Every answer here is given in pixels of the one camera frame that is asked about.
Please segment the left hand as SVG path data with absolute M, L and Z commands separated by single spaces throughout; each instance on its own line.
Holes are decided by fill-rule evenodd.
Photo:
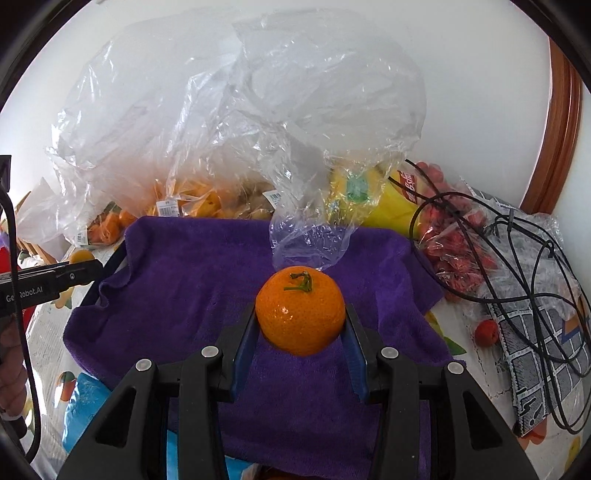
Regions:
M 23 366 L 21 340 L 14 319 L 1 333 L 1 350 L 1 409 L 11 417 L 19 417 L 27 398 L 27 371 Z

